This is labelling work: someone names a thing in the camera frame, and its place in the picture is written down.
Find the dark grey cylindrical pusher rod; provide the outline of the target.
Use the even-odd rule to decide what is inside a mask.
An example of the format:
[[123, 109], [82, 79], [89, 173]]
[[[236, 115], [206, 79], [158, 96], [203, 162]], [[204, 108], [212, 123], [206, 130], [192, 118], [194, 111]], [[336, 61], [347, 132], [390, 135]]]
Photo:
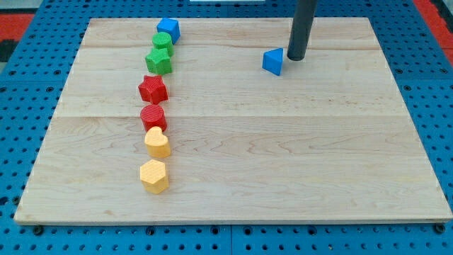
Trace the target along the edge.
[[298, 0], [294, 10], [287, 57], [292, 61], [305, 58], [317, 0]]

